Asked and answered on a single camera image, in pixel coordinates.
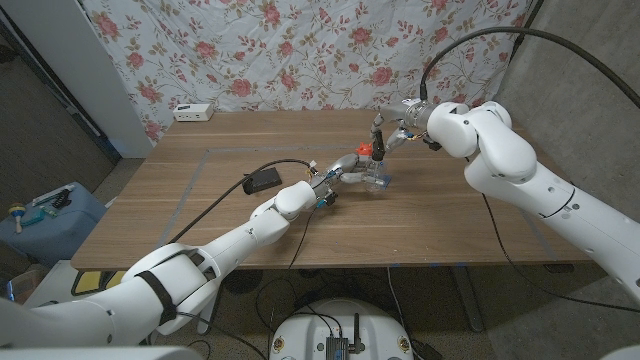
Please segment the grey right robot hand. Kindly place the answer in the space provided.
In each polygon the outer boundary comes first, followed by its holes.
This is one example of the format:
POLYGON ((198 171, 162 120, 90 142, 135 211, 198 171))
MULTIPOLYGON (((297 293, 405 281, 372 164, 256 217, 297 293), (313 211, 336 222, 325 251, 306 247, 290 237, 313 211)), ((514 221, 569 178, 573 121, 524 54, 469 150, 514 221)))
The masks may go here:
POLYGON ((391 153, 407 140, 422 140, 438 150, 440 144, 432 140, 427 132, 428 120, 435 108, 435 104, 420 99, 405 99, 400 103, 381 107, 370 130, 374 158, 381 160, 386 153, 391 153), (383 140, 381 131, 385 122, 397 124, 397 129, 387 141, 383 140))

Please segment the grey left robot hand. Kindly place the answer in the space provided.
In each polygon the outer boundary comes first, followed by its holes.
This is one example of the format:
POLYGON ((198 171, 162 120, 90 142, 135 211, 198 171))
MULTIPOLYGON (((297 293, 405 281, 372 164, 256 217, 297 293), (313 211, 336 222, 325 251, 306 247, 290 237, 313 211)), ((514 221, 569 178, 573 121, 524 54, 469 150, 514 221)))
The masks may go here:
POLYGON ((361 184, 366 191, 385 190, 391 181, 384 161, 350 153, 332 163, 325 171, 313 175, 310 186, 318 200, 334 191, 338 184, 361 184))

